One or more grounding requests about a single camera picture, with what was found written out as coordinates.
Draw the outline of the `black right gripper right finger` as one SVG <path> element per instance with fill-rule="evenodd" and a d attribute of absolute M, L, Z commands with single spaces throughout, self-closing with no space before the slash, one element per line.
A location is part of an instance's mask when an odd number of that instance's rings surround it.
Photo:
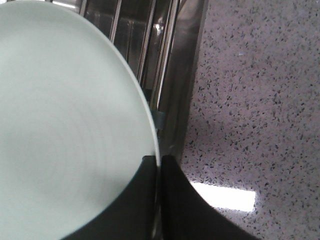
<path fill-rule="evenodd" d="M 256 240 L 211 207 L 172 155 L 161 159 L 161 222 L 165 240 Z"/>

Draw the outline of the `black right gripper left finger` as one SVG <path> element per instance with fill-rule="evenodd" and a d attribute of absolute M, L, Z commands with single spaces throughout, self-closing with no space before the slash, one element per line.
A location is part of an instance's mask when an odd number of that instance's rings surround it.
<path fill-rule="evenodd" d="M 157 160 L 147 155 L 123 192 L 97 217 L 65 240 L 151 240 L 153 237 Z"/>

